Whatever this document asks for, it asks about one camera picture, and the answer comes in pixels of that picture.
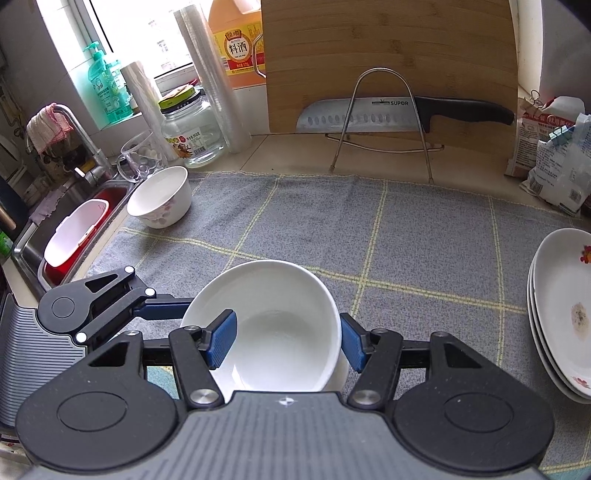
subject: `white plate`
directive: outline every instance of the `white plate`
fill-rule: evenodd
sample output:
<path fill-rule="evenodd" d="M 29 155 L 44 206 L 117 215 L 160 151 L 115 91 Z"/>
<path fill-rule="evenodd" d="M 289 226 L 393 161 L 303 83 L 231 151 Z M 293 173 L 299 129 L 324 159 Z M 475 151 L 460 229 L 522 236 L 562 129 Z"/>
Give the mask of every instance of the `white plate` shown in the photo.
<path fill-rule="evenodd" d="M 583 398 L 579 396 L 574 389 L 570 388 L 569 383 L 567 382 L 564 375 L 560 373 L 558 370 L 558 366 L 554 362 L 550 352 L 548 351 L 548 347 L 545 344 L 545 340 L 541 337 L 540 333 L 540 326 L 538 324 L 536 312 L 535 312 L 535 304 L 531 296 L 533 295 L 533 281 L 532 281 L 532 270 L 535 263 L 535 257 L 531 262 L 530 271 L 527 275 L 527 313 L 528 317 L 530 318 L 530 328 L 531 334 L 534 338 L 535 348 L 538 351 L 538 355 L 542 360 L 542 364 L 548 373 L 548 376 L 556 385 L 556 387 L 569 399 L 582 404 L 591 404 L 591 399 Z"/>
<path fill-rule="evenodd" d="M 570 385 L 591 393 L 591 234 L 574 228 L 544 238 L 535 255 L 534 303 L 552 357 Z"/>

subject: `dish cloth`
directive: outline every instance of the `dish cloth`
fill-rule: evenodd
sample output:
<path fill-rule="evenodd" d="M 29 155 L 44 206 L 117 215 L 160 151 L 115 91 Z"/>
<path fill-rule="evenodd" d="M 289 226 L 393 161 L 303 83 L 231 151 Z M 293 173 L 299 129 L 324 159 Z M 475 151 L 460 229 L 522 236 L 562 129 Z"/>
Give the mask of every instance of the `dish cloth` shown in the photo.
<path fill-rule="evenodd" d="M 64 140 L 67 134 L 74 130 L 67 118 L 54 110 L 55 105 L 52 103 L 43 107 L 27 124 L 27 133 L 38 153 L 42 153 L 50 145 Z"/>
<path fill-rule="evenodd" d="M 57 208 L 57 202 L 60 201 L 66 191 L 67 188 L 62 185 L 58 189 L 48 193 L 29 217 L 31 221 L 35 225 L 40 226 L 41 222 L 49 217 Z"/>

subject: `green pump bottle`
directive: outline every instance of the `green pump bottle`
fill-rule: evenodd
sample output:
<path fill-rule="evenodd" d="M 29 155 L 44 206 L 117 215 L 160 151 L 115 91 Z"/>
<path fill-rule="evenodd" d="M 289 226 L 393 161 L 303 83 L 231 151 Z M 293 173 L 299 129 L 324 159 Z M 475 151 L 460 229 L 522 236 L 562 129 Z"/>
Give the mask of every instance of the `green pump bottle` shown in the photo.
<path fill-rule="evenodd" d="M 105 109 L 109 123 L 115 123 L 133 115 L 129 106 L 129 93 L 121 75 L 121 62 L 113 55 L 105 55 L 95 41 L 84 50 L 92 52 L 94 63 L 88 69 L 88 79 Z"/>

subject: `pink towel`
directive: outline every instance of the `pink towel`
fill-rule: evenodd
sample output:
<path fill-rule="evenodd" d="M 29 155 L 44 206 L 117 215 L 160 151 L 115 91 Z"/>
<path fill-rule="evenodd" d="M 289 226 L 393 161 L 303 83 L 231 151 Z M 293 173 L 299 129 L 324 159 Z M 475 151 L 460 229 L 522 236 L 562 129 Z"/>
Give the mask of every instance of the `pink towel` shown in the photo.
<path fill-rule="evenodd" d="M 27 133 L 38 153 L 64 140 L 74 130 L 67 118 L 54 110 L 55 105 L 52 103 L 41 109 L 27 124 Z"/>

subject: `gray mat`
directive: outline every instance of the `gray mat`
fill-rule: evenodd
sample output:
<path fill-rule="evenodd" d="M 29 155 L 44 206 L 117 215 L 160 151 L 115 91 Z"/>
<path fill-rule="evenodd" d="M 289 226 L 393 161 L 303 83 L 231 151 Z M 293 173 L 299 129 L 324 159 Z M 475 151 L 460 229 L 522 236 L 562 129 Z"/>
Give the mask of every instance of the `gray mat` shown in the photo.
<path fill-rule="evenodd" d="M 157 291 L 195 296 L 222 271 L 259 258 L 305 266 L 342 312 L 407 339 L 457 336 L 553 407 L 547 474 L 582 478 L 591 465 L 591 407 L 552 384 L 536 353 L 525 287 L 553 230 L 583 223 L 557 212 L 439 187 L 356 176 L 191 174 L 193 204 L 152 230 L 130 218 L 89 271 L 137 267 Z M 159 338 L 179 320 L 128 327 Z M 423 380 L 403 371 L 397 395 Z M 347 391 L 355 381 L 350 373 Z"/>

